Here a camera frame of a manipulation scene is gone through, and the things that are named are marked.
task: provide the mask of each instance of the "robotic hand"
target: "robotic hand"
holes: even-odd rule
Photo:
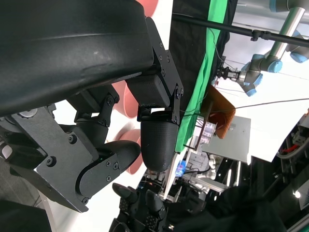
[[[113,184],[114,192],[121,197],[120,213],[112,222],[109,232],[162,232],[168,209],[150,190],[137,191],[131,187]]]
[[[135,0],[0,3],[0,157],[50,200],[85,212],[142,151],[152,171],[173,158],[183,85],[157,28]],[[139,103],[141,148],[104,144],[126,80]],[[54,120],[67,99],[76,125]],[[165,108],[151,113],[152,108]]]

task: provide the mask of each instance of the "black robotic finger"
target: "black robotic finger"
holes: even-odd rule
[[[122,186],[117,183],[112,184],[112,189],[114,192],[121,198],[126,199],[130,203],[135,203],[138,200],[138,195],[136,191],[133,191],[125,186]]]
[[[150,190],[147,190],[146,192],[146,205],[151,212],[158,212],[164,207],[163,202],[158,195]]]
[[[98,151],[103,156],[110,152],[117,154],[118,168],[120,172],[124,172],[140,155],[140,145],[132,141],[121,140],[104,144],[98,148]]]
[[[99,159],[81,171],[76,182],[77,191],[91,198],[116,179],[139,156],[140,146],[132,141],[115,141],[98,149]]]
[[[178,125],[164,121],[141,122],[141,154],[148,169],[163,172],[169,168],[177,140]]]

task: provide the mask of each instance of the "light fixture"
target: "light fixture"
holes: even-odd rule
[[[226,186],[230,186],[232,169],[228,170]]]
[[[299,191],[296,191],[296,192],[294,193],[294,195],[295,195],[296,198],[300,198],[300,192],[299,192]]]
[[[239,185],[239,178],[240,178],[240,166],[241,166],[241,162],[238,162],[238,166],[237,166],[237,179],[236,179],[236,186]]]

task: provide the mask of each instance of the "red circular object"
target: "red circular object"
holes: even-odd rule
[[[143,5],[146,17],[153,16],[156,6],[159,2],[159,0],[137,0],[137,1]]]

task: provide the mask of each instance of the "black pole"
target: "black pole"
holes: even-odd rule
[[[194,24],[207,28],[214,28],[218,30],[225,30],[231,33],[245,35],[249,37],[253,37],[255,39],[262,38],[265,40],[273,40],[287,44],[293,44],[301,47],[309,47],[309,40],[304,40],[300,38],[290,37],[286,35],[279,35],[275,33],[271,33],[269,31],[260,31],[260,30],[251,30],[247,28],[235,27],[232,25],[226,25],[222,23],[216,23],[212,21],[202,20],[198,18],[193,18],[187,15],[176,14],[173,13],[172,20],[180,21],[184,23]]]

